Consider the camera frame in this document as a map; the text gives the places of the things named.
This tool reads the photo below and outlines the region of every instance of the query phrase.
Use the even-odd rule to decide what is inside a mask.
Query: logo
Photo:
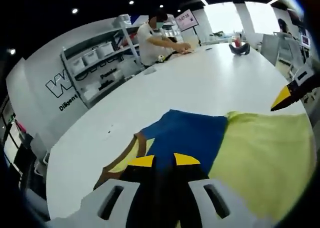
[[[72,84],[67,76],[66,70],[64,69],[62,74],[58,73],[54,76],[53,81],[49,80],[45,86],[56,98],[59,98],[64,91],[67,91],[72,87]]]
[[[63,110],[65,110],[67,107],[70,106],[70,104],[72,103],[72,101],[75,101],[75,99],[78,98],[78,95],[75,94],[72,98],[70,98],[67,102],[64,102],[63,104],[61,104],[61,106],[59,107],[60,111],[62,112]]]

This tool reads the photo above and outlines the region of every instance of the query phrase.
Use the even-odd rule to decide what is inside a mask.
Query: face mask
[[[159,28],[161,28],[163,25],[164,25],[163,22],[157,22],[156,28],[159,29]]]

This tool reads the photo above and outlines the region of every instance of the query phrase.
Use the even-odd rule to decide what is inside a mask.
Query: monitor
[[[178,17],[175,18],[175,20],[181,31],[199,25],[198,21],[196,20],[195,16],[190,11],[190,9],[180,14]]]
[[[310,49],[310,39],[307,36],[301,35],[301,45]]]

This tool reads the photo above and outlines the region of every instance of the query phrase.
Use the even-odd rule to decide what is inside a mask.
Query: white shirt
[[[156,34],[148,23],[144,23],[139,27],[136,36],[139,41],[141,62],[144,65],[153,65],[158,60],[159,55],[166,54],[165,48],[155,46],[147,41],[150,37],[162,39],[161,34]]]

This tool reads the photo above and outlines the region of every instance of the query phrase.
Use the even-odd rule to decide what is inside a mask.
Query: wall lettering
[[[100,75],[100,78],[101,79],[104,79],[105,77],[108,77],[109,75],[113,74],[117,69],[114,68],[114,69],[111,69],[109,72],[105,73],[105,74],[101,74]]]
[[[78,95],[75,94],[72,98],[70,98],[68,101],[64,102],[63,104],[61,104],[61,106],[59,107],[60,111],[62,112],[63,110],[65,110],[67,107],[70,106],[70,104],[72,103],[72,101],[74,101],[76,98],[78,98]]]
[[[64,69],[62,73],[58,73],[56,76],[54,76],[53,81],[49,80],[45,86],[56,98],[58,98],[61,97],[61,95],[64,93],[64,90],[69,90],[72,87],[72,84],[68,78],[66,70]]]

